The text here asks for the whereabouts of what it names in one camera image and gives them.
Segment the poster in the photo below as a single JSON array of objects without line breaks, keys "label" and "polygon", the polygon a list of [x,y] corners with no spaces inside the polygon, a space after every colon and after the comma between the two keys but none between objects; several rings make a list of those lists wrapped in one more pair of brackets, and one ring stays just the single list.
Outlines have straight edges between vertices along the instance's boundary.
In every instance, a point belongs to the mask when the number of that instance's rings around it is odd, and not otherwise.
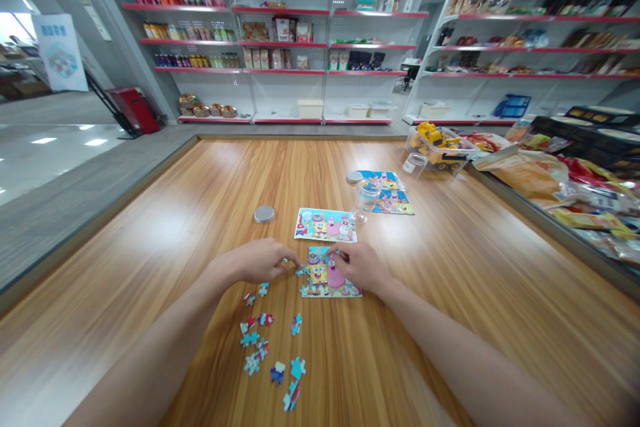
[{"label": "poster", "polygon": [[31,19],[51,90],[89,90],[71,16],[32,15]]}]

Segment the wooden table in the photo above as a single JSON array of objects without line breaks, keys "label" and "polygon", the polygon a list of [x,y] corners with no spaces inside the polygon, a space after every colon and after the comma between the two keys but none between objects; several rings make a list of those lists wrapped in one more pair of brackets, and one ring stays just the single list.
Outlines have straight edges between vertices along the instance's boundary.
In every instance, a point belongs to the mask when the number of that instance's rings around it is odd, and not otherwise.
[{"label": "wooden table", "polygon": [[[0,424],[61,425],[209,259],[267,236],[304,258],[318,242],[293,240],[298,209],[350,210],[348,171],[399,171],[405,156],[399,142],[200,141],[0,320]],[[358,229],[393,275],[574,411],[620,425],[638,401],[638,305],[465,173],[426,173],[407,195],[415,216],[371,214]],[[260,225],[265,204],[275,219]],[[302,299],[301,284],[291,273],[253,308],[249,286],[225,294],[163,425],[471,424],[377,298]],[[275,318],[258,327],[270,353],[249,378],[239,325],[261,312]],[[307,375],[285,414],[296,356]]]}]

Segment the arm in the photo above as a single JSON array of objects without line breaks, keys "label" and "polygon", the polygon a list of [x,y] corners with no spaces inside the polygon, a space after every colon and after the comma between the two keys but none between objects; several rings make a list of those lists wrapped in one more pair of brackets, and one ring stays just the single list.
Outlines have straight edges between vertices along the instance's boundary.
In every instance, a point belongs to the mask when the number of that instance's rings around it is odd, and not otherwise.
[{"label": "arm", "polygon": [[584,425],[497,350],[393,279],[371,246],[338,243],[326,255],[338,250],[336,266],[398,316],[479,426]]},{"label": "arm", "polygon": [[212,260],[195,283],[124,353],[65,426],[156,426],[180,389],[227,288],[270,282],[300,261],[274,239],[254,240]]}]

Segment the jar lid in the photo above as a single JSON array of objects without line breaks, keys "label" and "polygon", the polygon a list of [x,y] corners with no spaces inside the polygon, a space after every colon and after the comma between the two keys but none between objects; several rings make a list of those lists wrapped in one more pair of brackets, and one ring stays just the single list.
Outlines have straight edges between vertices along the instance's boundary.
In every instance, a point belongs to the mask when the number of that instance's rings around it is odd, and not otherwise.
[{"label": "jar lid", "polygon": [[358,183],[361,180],[362,173],[358,172],[357,170],[351,171],[347,174],[347,181],[350,181],[351,183]]},{"label": "jar lid", "polygon": [[262,207],[258,207],[253,213],[253,218],[258,224],[266,224],[270,222],[275,217],[275,211],[272,207],[268,205],[263,205]]}]

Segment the ceiling light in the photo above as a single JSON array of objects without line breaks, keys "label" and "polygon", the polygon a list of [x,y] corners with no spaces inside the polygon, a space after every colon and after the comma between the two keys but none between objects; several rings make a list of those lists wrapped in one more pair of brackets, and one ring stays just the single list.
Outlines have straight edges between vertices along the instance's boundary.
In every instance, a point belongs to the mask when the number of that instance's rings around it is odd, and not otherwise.
[{"label": "ceiling light", "polygon": [[85,143],[85,145],[88,145],[89,147],[97,147],[98,145],[102,145],[106,141],[107,140],[105,140],[105,139],[93,139],[93,140],[88,141],[87,143]]},{"label": "ceiling light", "polygon": [[48,138],[43,138],[43,139],[40,139],[40,140],[34,140],[31,143],[49,143],[50,141],[54,141],[54,140],[55,140],[55,138],[49,138],[48,137]]}]

